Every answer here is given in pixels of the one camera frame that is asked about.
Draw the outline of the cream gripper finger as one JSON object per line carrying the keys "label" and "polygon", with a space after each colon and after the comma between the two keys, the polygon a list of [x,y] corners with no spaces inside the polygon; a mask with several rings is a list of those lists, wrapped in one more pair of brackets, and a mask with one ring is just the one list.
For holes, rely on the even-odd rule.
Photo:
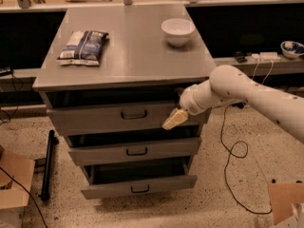
{"label": "cream gripper finger", "polygon": [[165,120],[162,127],[165,130],[171,130],[172,128],[183,124],[188,120],[188,113],[184,111],[183,109],[175,108],[169,117]]}

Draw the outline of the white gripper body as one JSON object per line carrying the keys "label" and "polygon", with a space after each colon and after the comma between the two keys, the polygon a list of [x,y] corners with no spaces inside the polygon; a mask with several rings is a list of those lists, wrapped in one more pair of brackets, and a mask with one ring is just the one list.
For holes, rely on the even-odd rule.
{"label": "white gripper body", "polygon": [[187,87],[180,95],[180,107],[189,115],[199,115],[206,111],[204,107],[199,105],[196,94],[199,92],[197,85],[191,85]]}

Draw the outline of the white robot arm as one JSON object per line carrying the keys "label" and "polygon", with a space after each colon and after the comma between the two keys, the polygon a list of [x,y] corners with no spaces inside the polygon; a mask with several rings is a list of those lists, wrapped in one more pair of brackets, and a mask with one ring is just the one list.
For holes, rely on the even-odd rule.
{"label": "white robot arm", "polygon": [[170,130],[208,108],[244,102],[304,143],[304,99],[261,85],[234,66],[217,66],[207,81],[187,87],[162,127]]}

